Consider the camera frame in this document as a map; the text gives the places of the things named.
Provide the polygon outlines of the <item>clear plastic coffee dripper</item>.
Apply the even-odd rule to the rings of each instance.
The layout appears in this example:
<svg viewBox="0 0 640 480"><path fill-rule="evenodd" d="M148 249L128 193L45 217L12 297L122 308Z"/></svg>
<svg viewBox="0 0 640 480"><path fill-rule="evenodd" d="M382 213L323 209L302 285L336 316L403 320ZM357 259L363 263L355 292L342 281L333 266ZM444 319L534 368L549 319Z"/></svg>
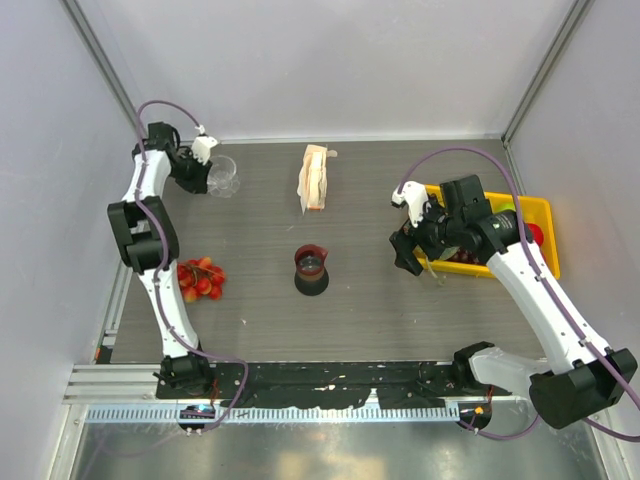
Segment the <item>clear plastic coffee dripper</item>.
<svg viewBox="0 0 640 480"><path fill-rule="evenodd" d="M230 198L240 187L235 161L226 155L215 155L210 162L207 192L213 197Z"/></svg>

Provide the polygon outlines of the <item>black base glass carafe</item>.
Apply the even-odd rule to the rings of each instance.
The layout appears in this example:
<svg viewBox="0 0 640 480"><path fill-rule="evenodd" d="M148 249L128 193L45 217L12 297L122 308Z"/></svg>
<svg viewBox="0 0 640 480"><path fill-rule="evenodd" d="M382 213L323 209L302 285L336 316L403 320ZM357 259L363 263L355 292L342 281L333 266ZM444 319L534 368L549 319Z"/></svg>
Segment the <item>black base glass carafe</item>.
<svg viewBox="0 0 640 480"><path fill-rule="evenodd" d="M325 261L328 251L314 244L303 245L294 255L294 285L305 296L322 294L329 285Z"/></svg>

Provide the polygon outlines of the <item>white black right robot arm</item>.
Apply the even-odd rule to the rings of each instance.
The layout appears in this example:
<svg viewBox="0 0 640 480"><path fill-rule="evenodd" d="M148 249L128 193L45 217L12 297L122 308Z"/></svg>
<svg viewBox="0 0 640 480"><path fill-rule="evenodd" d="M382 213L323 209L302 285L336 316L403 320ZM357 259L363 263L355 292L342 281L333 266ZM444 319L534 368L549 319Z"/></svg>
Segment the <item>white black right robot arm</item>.
<svg viewBox="0 0 640 480"><path fill-rule="evenodd" d="M638 364L628 349L613 350L559 286L529 232L513 210L495 212L479 178L441 184L439 194L409 181L391 203L408 218L390 237L395 264L418 276L430 261L463 249L487 266L533 329L545 357L533 360L479 342L454 355L454 386L474 394L492 385L529 399L539 417L562 429L615 405Z"/></svg>

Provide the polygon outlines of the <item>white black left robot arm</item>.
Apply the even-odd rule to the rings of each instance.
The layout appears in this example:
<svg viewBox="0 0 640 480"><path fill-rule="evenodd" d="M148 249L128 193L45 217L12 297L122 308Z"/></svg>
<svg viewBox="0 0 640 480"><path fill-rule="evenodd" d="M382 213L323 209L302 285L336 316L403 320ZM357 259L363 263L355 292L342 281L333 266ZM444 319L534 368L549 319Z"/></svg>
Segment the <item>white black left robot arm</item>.
<svg viewBox="0 0 640 480"><path fill-rule="evenodd" d="M201 398L212 390L214 375L186 312L178 280L179 239L162 195L168 179L190 194L205 194L211 164L200 163L165 122L148 125L132 158L131 183L122 200L108 205L108 219L121 260L143 284L156 317L162 343L158 392Z"/></svg>

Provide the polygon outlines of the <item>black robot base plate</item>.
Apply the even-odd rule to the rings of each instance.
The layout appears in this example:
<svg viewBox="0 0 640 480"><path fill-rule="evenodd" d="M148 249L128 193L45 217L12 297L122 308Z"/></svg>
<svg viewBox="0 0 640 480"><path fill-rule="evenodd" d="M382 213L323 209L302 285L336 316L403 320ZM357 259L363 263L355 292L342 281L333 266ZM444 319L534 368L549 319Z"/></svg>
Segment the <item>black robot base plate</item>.
<svg viewBox="0 0 640 480"><path fill-rule="evenodd" d="M429 361L267 362L247 369L221 363L207 373L161 371L156 396L162 400L219 402L236 408L342 410L361 408L376 394L384 409L442 406L446 397L485 397L487 385L464 380L456 366Z"/></svg>

